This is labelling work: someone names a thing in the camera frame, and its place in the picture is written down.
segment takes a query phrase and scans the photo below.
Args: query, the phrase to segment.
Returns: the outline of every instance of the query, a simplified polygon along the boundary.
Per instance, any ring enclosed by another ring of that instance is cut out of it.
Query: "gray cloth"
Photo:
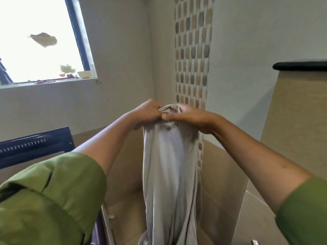
[[[160,110],[180,112],[176,105]],[[196,128],[162,120],[144,127],[143,192],[150,245],[197,244],[197,162]]]

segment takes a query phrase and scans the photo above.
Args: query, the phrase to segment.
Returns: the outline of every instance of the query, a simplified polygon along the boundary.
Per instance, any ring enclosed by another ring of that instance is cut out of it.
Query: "bowl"
[[[90,77],[92,77],[92,72],[90,70],[79,71],[79,72],[77,72],[77,74],[79,74],[80,78],[90,78]]]

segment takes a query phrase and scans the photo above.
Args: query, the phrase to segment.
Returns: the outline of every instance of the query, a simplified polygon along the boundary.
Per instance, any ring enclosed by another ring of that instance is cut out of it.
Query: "hand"
[[[196,126],[200,132],[211,134],[211,123],[214,113],[191,107],[186,104],[176,104],[182,110],[181,113],[163,113],[161,118],[168,121],[184,121]]]
[[[161,119],[162,112],[158,109],[161,108],[162,105],[154,100],[148,100],[130,111],[136,120],[136,126],[134,130],[140,129],[146,123],[150,123],[156,121],[157,119]]]

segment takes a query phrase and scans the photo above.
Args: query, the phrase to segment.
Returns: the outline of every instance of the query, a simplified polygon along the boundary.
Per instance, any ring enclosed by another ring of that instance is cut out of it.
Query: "dark window frame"
[[[85,50],[85,46],[84,46],[84,42],[83,42],[83,38],[82,38],[82,33],[81,33],[81,30],[80,30],[79,22],[77,20],[77,16],[76,16],[73,1],[72,0],[65,0],[65,3],[66,3],[67,10],[68,10],[68,15],[69,15],[69,18],[70,18],[70,22],[72,24],[73,32],[74,32],[74,35],[75,35],[76,44],[77,44],[77,47],[78,47],[79,52],[80,52],[80,57],[81,57],[81,60],[82,60],[83,68],[84,68],[84,70],[90,70],[90,64],[89,64],[89,61],[88,61],[88,58],[87,58],[87,54],[86,54],[86,50]],[[1,59],[0,59],[0,85],[22,84],[22,83],[32,83],[32,82],[36,82],[36,81],[20,82],[20,83],[13,82],[11,80],[11,78],[9,77],[9,75],[7,74],[6,68],[1,63]]]

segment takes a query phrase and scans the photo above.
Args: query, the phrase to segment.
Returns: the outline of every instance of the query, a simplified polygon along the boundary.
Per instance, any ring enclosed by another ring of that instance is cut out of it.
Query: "window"
[[[1,84],[90,70],[72,0],[0,0]]]

